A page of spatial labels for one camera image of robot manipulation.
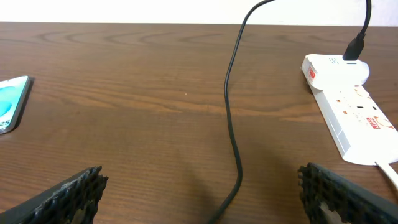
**cable plug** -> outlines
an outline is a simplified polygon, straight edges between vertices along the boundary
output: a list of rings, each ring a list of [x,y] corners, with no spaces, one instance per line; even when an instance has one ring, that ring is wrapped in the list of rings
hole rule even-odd
[[[365,34],[359,33],[352,41],[348,44],[346,52],[344,52],[343,60],[357,60],[364,47]]]

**phone screen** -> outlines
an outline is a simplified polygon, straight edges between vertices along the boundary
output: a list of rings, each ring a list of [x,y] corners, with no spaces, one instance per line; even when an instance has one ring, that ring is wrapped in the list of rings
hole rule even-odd
[[[0,134],[6,132],[19,115],[24,91],[29,77],[27,75],[0,82]]]

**wooden table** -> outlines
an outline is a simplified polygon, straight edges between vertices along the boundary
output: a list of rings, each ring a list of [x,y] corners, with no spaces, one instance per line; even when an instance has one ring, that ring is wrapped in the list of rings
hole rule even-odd
[[[21,125],[0,136],[0,212],[99,165],[109,182],[95,223],[205,223],[236,180],[223,83],[238,29],[0,23],[0,80],[35,78]],[[308,162],[396,202],[376,167],[341,159],[300,71],[358,31],[247,27],[229,86],[244,177],[221,223],[308,223]],[[398,29],[367,33],[365,87],[397,127]]]

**white cable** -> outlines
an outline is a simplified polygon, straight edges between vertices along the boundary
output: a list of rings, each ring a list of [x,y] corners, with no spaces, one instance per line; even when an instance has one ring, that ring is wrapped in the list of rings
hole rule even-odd
[[[395,170],[392,169],[392,167],[386,162],[376,161],[375,163],[381,168],[381,170],[383,170],[388,178],[390,178],[391,182],[398,190],[398,174],[395,172]]]

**black textured gripper pad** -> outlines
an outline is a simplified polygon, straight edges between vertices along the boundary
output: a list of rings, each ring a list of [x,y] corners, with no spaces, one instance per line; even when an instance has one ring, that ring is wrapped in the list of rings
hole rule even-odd
[[[298,171],[300,199],[311,224],[334,223],[330,213],[338,214],[340,223],[398,224],[398,207],[390,201],[317,164]]]
[[[93,223],[106,187],[101,167],[90,167],[0,214],[1,224]]]

